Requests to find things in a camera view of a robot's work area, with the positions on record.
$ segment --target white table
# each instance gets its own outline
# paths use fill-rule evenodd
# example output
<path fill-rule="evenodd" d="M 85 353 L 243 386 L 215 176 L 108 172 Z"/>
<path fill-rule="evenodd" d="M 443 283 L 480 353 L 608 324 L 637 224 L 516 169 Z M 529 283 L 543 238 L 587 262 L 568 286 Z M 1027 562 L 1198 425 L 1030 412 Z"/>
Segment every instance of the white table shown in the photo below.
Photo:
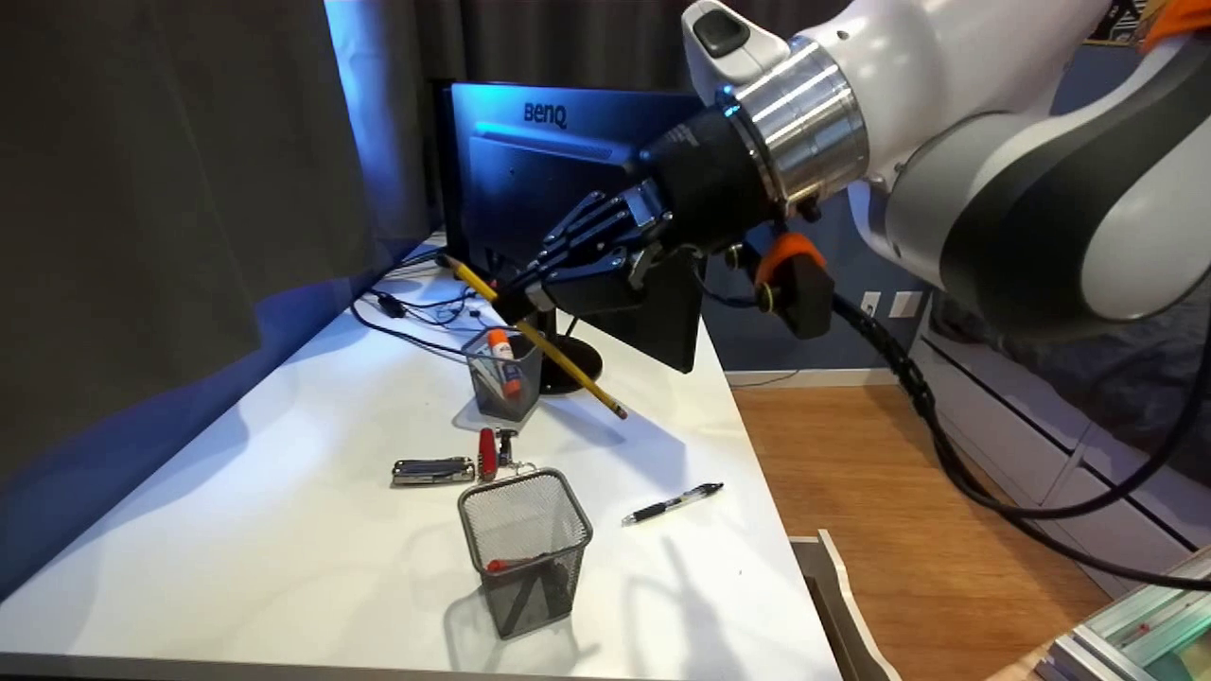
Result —
<path fill-rule="evenodd" d="M 394 286 L 449 295 L 427 267 Z M 389 488 L 396 456 L 472 455 L 456 426 L 468 374 L 340 314 L 0 604 L 0 671 L 67 654 L 152 672 L 842 678 L 708 334 L 694 374 L 578 336 L 631 417 L 547 397 L 516 442 L 595 522 L 568 620 L 495 639 L 458 527 L 467 488 Z M 728 488 L 622 527 L 701 481 Z"/>

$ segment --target black pen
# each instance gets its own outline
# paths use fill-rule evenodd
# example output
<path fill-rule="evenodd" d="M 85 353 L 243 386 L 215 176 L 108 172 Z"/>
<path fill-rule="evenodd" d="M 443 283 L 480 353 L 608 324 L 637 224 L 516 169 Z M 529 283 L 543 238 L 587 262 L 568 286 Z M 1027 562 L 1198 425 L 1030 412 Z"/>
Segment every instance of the black pen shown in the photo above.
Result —
<path fill-rule="evenodd" d="M 717 485 L 697 485 L 697 488 L 688 488 L 685 497 L 675 497 L 675 498 L 666 498 L 666 502 L 639 508 L 639 509 L 629 513 L 626 522 L 637 527 L 637 522 L 658 518 L 658 513 L 666 513 L 666 509 L 675 509 L 675 508 L 682 508 L 682 502 L 708 498 L 708 497 L 717 497 L 721 488 L 723 488 L 721 481 L 717 481 Z"/>

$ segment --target wooden floor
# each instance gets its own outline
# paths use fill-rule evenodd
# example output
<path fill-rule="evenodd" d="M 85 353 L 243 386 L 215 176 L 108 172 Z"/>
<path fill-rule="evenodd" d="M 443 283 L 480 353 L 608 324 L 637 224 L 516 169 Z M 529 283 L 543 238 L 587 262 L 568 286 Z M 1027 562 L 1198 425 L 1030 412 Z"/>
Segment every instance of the wooden floor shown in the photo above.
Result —
<path fill-rule="evenodd" d="M 786 533 L 833 533 L 906 681 L 987 678 L 1105 604 L 1079 568 L 945 485 L 900 391 L 733 392 Z"/>

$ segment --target computer monitor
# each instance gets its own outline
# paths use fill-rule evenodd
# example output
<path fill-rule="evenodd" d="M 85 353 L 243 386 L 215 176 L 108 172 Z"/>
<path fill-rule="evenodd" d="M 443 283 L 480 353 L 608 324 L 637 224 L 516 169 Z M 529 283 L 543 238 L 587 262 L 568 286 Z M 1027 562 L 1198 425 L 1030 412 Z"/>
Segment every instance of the computer monitor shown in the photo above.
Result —
<path fill-rule="evenodd" d="M 626 185 L 637 148 L 697 109 L 701 101 L 682 92 L 446 83 L 439 137 L 446 143 L 449 252 L 480 276 L 510 278 L 578 196 Z M 653 272 L 644 304 L 595 309 L 587 323 L 688 369 L 701 329 L 701 262 L 685 256 Z"/>

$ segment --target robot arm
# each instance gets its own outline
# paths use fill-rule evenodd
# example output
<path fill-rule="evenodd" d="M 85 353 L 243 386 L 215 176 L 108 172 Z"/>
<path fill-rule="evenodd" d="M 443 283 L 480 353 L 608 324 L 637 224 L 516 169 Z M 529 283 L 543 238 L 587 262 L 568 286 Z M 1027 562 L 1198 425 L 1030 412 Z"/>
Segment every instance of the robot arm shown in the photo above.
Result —
<path fill-rule="evenodd" d="M 626 252 L 639 290 L 671 252 L 717 252 L 848 190 L 883 256 L 1003 334 L 1153 314 L 1211 262 L 1211 37 L 1175 37 L 1105 101 L 1050 117 L 1103 15 L 1105 0 L 856 0 L 783 43 L 701 0 L 682 26 L 711 109 L 644 148 L 612 199 L 626 227 L 578 224 L 595 244 L 577 252 Z"/>

